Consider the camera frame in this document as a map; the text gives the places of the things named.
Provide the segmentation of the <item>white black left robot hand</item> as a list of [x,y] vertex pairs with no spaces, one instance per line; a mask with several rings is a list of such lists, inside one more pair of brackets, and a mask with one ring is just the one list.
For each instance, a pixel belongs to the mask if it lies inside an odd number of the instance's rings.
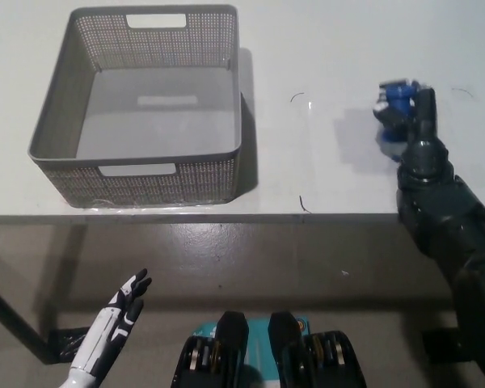
[[98,313],[76,353],[63,387],[99,387],[138,320],[152,279],[142,269],[131,276]]

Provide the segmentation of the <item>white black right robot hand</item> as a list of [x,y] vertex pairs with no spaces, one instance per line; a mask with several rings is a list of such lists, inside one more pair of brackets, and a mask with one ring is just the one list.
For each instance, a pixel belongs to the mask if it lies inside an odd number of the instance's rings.
[[437,99],[432,87],[410,79],[382,82],[373,116],[382,127],[381,150],[399,163],[402,190],[452,177],[449,152],[437,135]]

